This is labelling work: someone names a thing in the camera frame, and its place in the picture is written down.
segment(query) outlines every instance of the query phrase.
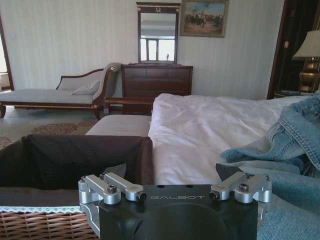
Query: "white striped wallpaper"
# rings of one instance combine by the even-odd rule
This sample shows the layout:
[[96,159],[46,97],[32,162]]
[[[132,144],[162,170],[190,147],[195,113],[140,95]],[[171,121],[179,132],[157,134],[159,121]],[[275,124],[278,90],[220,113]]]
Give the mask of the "white striped wallpaper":
[[[225,38],[179,36],[177,61],[194,66],[192,94],[265,98],[283,4],[229,0]],[[0,14],[16,89],[137,62],[135,0],[0,0]]]

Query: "brass lamp base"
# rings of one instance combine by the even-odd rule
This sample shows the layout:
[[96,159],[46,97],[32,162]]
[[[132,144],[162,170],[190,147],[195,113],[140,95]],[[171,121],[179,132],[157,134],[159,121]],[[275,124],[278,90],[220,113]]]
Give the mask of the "brass lamp base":
[[300,72],[299,91],[302,93],[314,93],[319,88],[320,72],[319,62],[309,61],[305,70]]

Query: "throw pillow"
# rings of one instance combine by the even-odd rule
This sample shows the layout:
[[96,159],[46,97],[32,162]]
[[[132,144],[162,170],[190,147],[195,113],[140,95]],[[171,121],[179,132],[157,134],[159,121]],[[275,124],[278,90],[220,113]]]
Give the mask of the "throw pillow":
[[74,90],[70,95],[93,95],[95,94],[100,85],[100,80],[93,81],[87,85],[82,85]]

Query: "table lamp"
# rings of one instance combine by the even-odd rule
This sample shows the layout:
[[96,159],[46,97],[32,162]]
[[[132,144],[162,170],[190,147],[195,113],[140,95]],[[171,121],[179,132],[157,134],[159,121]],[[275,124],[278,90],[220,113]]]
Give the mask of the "table lamp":
[[309,31],[293,60],[307,60],[306,68],[300,72],[299,91],[314,93],[320,82],[320,30]]

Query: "lamp shade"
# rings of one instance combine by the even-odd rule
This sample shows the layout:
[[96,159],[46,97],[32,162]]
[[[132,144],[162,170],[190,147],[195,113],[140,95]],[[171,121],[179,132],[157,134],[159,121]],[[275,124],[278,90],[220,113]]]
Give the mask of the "lamp shade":
[[320,30],[308,31],[301,47],[292,57],[294,60],[320,59]]

